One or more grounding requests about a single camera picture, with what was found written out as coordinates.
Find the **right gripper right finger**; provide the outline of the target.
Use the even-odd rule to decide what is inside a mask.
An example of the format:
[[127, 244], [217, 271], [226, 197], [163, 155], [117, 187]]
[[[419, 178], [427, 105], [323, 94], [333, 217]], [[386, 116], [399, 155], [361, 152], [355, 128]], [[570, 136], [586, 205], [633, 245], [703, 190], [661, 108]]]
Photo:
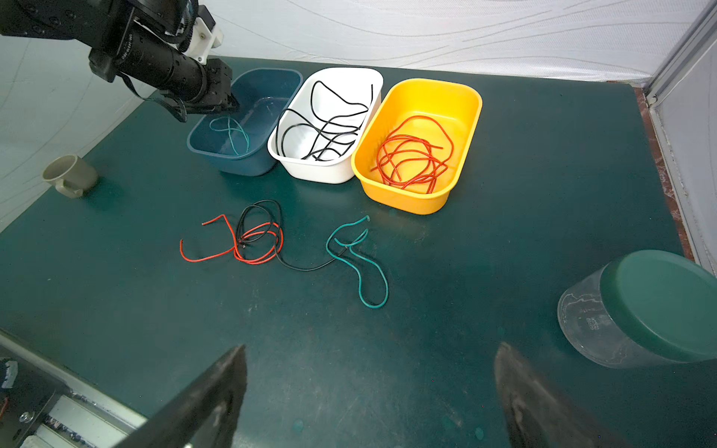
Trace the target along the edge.
[[513, 447], [627, 447], [577, 406], [509, 343], [501, 343], [494, 376]]

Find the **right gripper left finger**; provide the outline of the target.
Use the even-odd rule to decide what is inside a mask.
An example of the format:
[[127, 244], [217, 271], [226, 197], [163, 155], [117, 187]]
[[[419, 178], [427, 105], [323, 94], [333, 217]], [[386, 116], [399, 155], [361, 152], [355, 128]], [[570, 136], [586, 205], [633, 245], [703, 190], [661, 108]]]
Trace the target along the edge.
[[248, 389], [246, 347], [228, 350], [119, 447], [230, 447]]

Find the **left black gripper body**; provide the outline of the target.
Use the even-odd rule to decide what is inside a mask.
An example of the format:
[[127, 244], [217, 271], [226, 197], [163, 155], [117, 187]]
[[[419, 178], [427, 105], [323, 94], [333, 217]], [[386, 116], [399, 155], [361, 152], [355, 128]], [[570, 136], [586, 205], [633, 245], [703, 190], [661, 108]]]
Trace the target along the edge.
[[103, 80], [121, 78], [132, 93], [136, 92], [132, 80], [151, 85], [162, 95], [151, 100], [181, 122], [190, 114], [233, 113], [240, 108], [227, 63], [210, 58], [203, 65], [139, 24], [128, 29], [116, 56], [92, 50], [89, 64]]

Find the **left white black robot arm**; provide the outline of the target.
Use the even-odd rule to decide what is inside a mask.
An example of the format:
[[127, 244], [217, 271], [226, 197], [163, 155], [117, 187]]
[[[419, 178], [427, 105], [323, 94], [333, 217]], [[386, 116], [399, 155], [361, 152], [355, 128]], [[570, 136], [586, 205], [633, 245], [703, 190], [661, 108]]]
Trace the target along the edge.
[[239, 108], [231, 67], [208, 54], [223, 33], [198, 1], [4, 1], [1, 33], [80, 41], [95, 76], [153, 87], [152, 102], [181, 122]]

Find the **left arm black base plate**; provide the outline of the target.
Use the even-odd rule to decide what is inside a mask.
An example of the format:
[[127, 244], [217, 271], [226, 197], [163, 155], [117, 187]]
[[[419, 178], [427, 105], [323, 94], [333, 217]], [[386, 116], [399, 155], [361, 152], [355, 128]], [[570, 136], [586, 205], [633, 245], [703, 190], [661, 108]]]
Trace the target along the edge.
[[1, 446], [20, 447], [67, 391], [65, 383], [2, 345]]

